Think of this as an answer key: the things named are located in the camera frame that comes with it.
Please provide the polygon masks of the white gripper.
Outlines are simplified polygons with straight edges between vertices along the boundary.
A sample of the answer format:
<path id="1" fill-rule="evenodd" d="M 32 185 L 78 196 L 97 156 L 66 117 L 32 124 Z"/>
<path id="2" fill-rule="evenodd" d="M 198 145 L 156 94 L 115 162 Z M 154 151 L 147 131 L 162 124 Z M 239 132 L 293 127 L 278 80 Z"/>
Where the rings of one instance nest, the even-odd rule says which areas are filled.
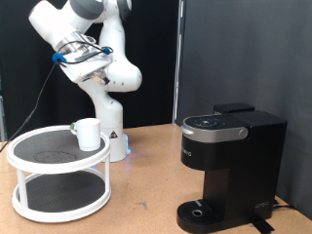
<path id="1" fill-rule="evenodd" d="M 66 59 L 66 62 L 60 68 L 69 80 L 74 83 L 79 83 L 111 63 L 109 55 L 95 48 L 76 51 L 66 49 L 61 50 L 60 53 Z M 92 80 L 102 86 L 106 86 L 110 82 L 104 71 L 99 76 L 93 74 Z"/>

